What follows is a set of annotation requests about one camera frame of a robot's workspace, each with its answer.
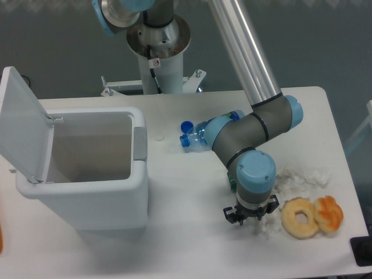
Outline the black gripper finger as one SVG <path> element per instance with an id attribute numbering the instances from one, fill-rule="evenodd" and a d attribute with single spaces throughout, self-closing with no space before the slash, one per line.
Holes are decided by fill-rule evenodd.
<path id="1" fill-rule="evenodd" d="M 223 209 L 224 216 L 226 220 L 231 223 L 235 224 L 238 223 L 239 225 L 243 225 L 244 216 L 237 212 L 236 208 L 227 207 Z"/>
<path id="2" fill-rule="evenodd" d="M 276 195 L 270 195 L 268 202 L 257 209 L 257 219 L 261 220 L 266 214 L 272 214 L 278 208 L 278 199 Z"/>

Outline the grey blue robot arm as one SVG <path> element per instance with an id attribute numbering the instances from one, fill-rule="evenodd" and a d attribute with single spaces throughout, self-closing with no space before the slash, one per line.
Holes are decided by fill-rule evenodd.
<path id="1" fill-rule="evenodd" d="M 173 1 L 94 1 L 105 32 L 126 31 L 127 43 L 137 55 L 145 94 L 180 94 L 183 53 L 191 32 L 174 13 Z M 239 120 L 220 116 L 203 125 L 203 136 L 237 184 L 237 203 L 225 208 L 230 223 L 261 219 L 279 205 L 271 193 L 274 160 L 258 147 L 296 127 L 303 109 L 279 88 L 262 51 L 248 13 L 239 1 L 209 1 L 228 55 L 251 105 Z"/>

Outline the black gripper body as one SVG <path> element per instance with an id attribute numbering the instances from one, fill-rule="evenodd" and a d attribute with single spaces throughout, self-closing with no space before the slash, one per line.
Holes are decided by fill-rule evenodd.
<path id="1" fill-rule="evenodd" d="M 265 205 L 264 207 L 259 206 L 257 209 L 248 209 L 242 206 L 240 203 L 237 203 L 235 209 L 238 221 L 244 221 L 247 218 L 256 218 L 260 221 L 262 217 L 267 213 L 267 205 Z"/>

